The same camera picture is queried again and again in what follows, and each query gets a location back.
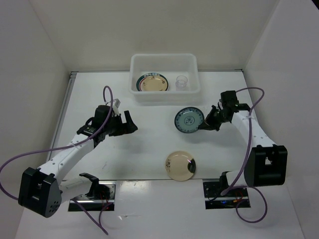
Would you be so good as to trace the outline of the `teal red ring plate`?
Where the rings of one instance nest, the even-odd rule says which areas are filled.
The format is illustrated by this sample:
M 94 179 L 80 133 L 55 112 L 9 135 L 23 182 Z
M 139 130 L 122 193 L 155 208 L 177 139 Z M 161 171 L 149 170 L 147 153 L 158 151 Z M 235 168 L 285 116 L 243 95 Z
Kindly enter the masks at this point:
M 140 91 L 139 83 L 141 82 L 142 79 L 144 79 L 145 77 L 148 77 L 148 76 L 161 76 L 161 77 L 163 77 L 163 78 L 165 78 L 167 80 L 167 78 L 165 76 L 163 76 L 162 74 L 159 74 L 159 73 L 146 73 L 146 74 L 142 75 L 141 77 L 139 77 L 139 79 L 136 82 L 136 88 L 137 88 L 138 91 Z

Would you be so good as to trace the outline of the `beige flower pattern plate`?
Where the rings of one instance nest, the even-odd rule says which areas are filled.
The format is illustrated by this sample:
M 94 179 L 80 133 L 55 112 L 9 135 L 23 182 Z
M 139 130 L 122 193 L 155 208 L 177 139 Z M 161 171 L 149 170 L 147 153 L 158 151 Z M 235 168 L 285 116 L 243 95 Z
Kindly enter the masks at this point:
M 168 82 L 161 76 L 148 76 L 139 83 L 140 91 L 166 91 Z

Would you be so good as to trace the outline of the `white plastic bin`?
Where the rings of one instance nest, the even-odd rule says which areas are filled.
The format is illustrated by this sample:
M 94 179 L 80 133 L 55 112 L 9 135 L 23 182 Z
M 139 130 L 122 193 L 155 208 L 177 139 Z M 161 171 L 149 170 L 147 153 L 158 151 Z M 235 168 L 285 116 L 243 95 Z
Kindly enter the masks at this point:
M 168 91 L 140 92 L 136 82 L 146 73 L 159 73 L 169 82 Z M 188 78 L 187 90 L 177 91 L 176 78 Z M 196 57 L 183 54 L 135 54 L 131 58 L 129 91 L 141 105 L 197 105 L 201 102 L 201 85 Z

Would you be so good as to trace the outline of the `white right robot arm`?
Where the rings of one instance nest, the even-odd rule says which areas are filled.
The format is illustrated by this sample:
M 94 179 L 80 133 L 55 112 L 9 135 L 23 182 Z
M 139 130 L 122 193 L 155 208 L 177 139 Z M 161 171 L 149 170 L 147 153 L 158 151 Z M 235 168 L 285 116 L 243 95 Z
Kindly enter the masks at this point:
M 221 195 L 229 196 L 239 187 L 265 187 L 283 185 L 286 180 L 288 151 L 285 146 L 271 140 L 252 116 L 254 107 L 240 103 L 237 91 L 221 93 L 222 108 L 212 106 L 199 130 L 220 130 L 231 123 L 247 144 L 242 166 L 237 171 L 222 173 L 219 183 Z

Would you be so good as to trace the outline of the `blue patterned small plate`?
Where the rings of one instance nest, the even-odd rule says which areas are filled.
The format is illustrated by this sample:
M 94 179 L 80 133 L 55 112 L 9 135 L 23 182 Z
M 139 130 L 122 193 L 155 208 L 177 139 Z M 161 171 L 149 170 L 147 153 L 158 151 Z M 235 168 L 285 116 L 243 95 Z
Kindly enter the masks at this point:
M 182 133 L 194 133 L 199 130 L 199 126 L 204 122 L 203 112 L 196 107 L 186 107 L 180 110 L 175 118 L 174 125 Z

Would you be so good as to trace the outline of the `beige plate with calligraphy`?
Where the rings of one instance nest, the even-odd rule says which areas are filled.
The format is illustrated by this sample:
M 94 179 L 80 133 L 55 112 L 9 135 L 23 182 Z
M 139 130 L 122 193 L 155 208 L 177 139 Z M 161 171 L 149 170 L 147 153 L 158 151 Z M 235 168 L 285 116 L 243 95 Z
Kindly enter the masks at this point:
M 196 172 L 194 157 L 186 151 L 171 153 L 164 165 L 169 178 L 179 182 L 191 179 Z

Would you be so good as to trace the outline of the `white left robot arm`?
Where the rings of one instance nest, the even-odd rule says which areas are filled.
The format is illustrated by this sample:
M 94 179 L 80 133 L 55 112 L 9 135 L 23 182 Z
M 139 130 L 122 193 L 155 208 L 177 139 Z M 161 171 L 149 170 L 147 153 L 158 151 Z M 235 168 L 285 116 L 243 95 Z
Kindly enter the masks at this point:
M 95 115 L 78 129 L 67 149 L 60 151 L 36 169 L 27 168 L 22 174 L 18 204 L 49 218 L 55 214 L 61 203 L 79 195 L 84 195 L 88 199 L 107 200 L 110 190 L 100 184 L 98 177 L 80 173 L 72 180 L 64 178 L 106 136 L 130 134 L 138 129 L 129 111 L 124 112 L 126 121 L 122 121 L 119 106 L 118 99 L 98 106 Z

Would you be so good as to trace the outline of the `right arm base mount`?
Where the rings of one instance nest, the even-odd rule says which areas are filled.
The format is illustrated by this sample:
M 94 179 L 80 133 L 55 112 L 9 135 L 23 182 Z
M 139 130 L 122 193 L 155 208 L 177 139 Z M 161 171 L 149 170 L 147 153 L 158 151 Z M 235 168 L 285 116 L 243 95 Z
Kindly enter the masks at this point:
M 221 196 L 221 184 L 217 179 L 203 180 L 202 183 L 206 210 L 251 207 L 246 189 L 234 189 Z

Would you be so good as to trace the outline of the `clear glass cup in bin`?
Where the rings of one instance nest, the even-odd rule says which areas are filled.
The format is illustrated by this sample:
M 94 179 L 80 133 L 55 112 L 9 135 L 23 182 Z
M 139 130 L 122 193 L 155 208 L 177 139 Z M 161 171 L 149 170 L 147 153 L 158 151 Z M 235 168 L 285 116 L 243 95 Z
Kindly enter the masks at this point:
M 186 91 L 187 90 L 188 78 L 184 75 L 179 75 L 176 78 L 175 88 L 177 91 Z

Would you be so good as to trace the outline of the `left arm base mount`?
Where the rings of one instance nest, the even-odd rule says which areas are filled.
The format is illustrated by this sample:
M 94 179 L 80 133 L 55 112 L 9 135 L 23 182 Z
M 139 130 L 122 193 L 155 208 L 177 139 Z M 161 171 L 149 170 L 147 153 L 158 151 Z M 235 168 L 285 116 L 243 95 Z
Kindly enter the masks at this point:
M 91 181 L 69 183 L 65 186 L 63 198 L 74 198 L 87 211 L 100 211 L 107 204 L 106 211 L 113 211 L 117 182 L 100 180 L 97 188 L 90 192 L 91 185 Z

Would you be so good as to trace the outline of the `aluminium table edge rail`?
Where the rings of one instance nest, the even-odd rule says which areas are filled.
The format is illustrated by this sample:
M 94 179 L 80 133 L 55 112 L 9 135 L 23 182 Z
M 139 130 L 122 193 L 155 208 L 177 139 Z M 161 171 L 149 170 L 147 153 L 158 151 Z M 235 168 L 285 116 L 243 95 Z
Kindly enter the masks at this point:
M 60 132 L 61 132 L 61 129 L 63 126 L 65 114 L 66 114 L 67 107 L 68 107 L 68 104 L 70 101 L 70 97 L 71 97 L 71 93 L 73 90 L 73 86 L 74 86 L 74 82 L 75 82 L 77 73 L 78 73 L 78 71 L 72 71 L 70 73 L 68 85 L 67 85 L 66 92 L 65 92 L 65 95 L 63 98 L 63 102 L 62 102 L 62 107 L 61 107 L 61 110 L 59 113 L 58 121 L 57 121 L 56 128 L 55 128 L 53 138 L 51 140 L 51 144 L 50 144 L 49 148 L 54 148 L 57 145 L 57 142 L 59 140 L 59 135 L 60 135 Z

